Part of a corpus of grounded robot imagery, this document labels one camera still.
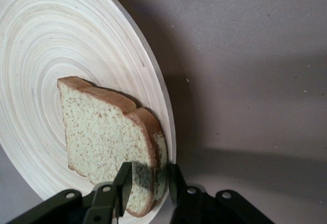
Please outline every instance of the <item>bread crust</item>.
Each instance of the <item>bread crust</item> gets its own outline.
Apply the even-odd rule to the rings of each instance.
[[[97,99],[103,100],[113,106],[121,109],[122,113],[132,120],[132,122],[140,127],[145,139],[147,152],[151,163],[151,175],[152,182],[150,183],[150,199],[142,212],[135,212],[130,208],[126,210],[135,217],[142,217],[146,215],[158,202],[155,200],[155,181],[158,181],[158,175],[161,171],[161,152],[159,146],[155,140],[157,135],[163,136],[163,130],[157,119],[145,108],[136,108],[136,104],[124,95],[118,94],[113,91],[109,91],[103,88],[94,87],[89,82],[76,77],[70,76],[58,79],[58,88],[60,83],[64,83],[66,86],[78,90],[79,92],[90,94]],[[75,170],[79,175],[84,176],[78,172],[71,164],[68,163],[68,167]]]

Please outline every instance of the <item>white bread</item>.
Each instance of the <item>white bread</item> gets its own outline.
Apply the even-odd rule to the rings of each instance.
[[[121,164],[132,162],[127,211],[146,215],[166,188],[167,148],[156,118],[116,92],[78,77],[58,79],[68,166],[93,184],[113,181]]]

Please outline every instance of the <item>round wooden plate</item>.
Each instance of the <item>round wooden plate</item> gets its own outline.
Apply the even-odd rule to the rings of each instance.
[[[150,108],[175,162],[173,114],[159,66],[117,0],[0,0],[1,145],[42,198],[93,185],[67,167],[57,79],[79,76]],[[121,223],[149,223],[127,213]]]

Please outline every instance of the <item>bamboo plate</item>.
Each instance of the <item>bamboo plate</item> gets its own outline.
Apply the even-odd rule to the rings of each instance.
[[[164,79],[144,36],[117,0],[0,0],[0,142],[42,199],[67,188],[83,194],[93,188],[67,167],[56,82],[71,75],[151,108],[175,162]],[[162,203],[143,218],[126,214],[121,223],[149,223]]]

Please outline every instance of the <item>gray table surface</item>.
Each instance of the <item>gray table surface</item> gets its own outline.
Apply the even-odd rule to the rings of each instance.
[[[162,69],[186,181],[326,223],[327,0],[119,1]],[[0,150],[0,223],[39,202]]]

